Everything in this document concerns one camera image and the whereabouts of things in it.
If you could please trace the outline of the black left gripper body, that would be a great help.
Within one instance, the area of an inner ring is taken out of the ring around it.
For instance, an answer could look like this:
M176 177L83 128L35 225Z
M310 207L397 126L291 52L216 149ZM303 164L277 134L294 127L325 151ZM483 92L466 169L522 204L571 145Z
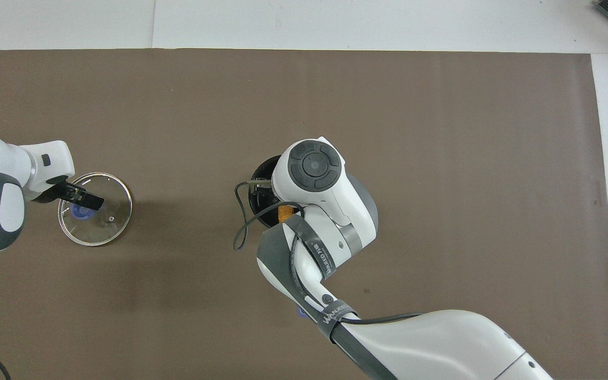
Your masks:
M57 199L70 202L70 193L66 193L64 187L64 183L68 182L67 179L67 176L56 176L49 179L47 182L51 184L51 187L47 188L32 201L39 204L48 204Z

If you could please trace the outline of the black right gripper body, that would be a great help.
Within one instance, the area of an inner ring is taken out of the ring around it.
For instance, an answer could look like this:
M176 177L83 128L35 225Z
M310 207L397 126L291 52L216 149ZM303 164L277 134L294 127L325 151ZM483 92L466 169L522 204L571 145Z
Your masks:
M280 199L274 194L271 187L254 187L254 212L261 212L271 205L280 202Z

